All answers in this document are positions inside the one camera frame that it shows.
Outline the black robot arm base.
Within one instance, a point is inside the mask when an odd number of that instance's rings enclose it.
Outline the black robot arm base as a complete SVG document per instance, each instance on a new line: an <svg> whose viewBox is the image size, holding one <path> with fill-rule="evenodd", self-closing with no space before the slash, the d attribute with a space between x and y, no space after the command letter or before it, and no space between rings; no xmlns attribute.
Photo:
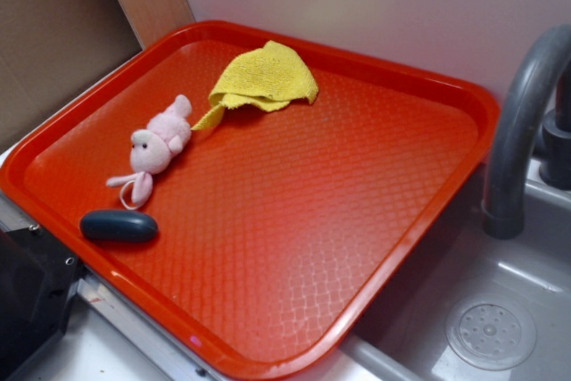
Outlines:
<svg viewBox="0 0 571 381"><path fill-rule="evenodd" d="M82 263L39 225L1 233L1 378L16 379L66 333Z"/></svg>

